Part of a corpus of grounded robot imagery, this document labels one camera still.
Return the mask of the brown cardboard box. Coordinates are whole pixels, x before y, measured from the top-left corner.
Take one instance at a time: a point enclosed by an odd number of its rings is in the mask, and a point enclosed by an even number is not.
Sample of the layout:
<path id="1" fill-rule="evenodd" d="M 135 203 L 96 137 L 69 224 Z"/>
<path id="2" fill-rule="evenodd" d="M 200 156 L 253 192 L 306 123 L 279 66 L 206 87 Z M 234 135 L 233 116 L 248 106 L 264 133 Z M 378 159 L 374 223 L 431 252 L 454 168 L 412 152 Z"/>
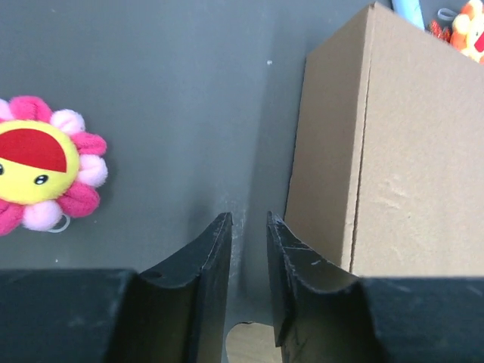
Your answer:
<path id="1" fill-rule="evenodd" d="M 271 318 L 270 210 L 351 272 L 482 274 L 482 66 L 385 1 L 278 1 L 266 19 L 241 320 Z"/>

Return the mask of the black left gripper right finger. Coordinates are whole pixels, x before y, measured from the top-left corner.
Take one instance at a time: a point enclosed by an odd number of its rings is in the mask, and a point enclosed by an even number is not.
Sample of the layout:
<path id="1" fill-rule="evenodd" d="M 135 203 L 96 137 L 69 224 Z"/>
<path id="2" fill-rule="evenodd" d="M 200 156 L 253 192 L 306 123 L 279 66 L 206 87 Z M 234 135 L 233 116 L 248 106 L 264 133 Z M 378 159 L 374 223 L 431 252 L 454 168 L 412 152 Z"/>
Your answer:
<path id="1" fill-rule="evenodd" d="M 368 278 L 266 222 L 275 344 L 285 362 L 481 362 L 482 278 Z"/>

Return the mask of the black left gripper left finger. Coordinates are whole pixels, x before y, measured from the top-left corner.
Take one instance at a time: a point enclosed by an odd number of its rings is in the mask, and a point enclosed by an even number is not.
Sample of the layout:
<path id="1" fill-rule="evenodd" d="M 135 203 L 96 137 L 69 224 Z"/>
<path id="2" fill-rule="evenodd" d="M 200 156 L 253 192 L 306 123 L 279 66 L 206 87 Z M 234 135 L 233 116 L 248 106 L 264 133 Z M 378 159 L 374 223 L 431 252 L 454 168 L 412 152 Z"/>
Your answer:
<path id="1" fill-rule="evenodd" d="M 3 362 L 218 362 L 225 340 L 230 213 L 146 271 L 1 273 Z"/>

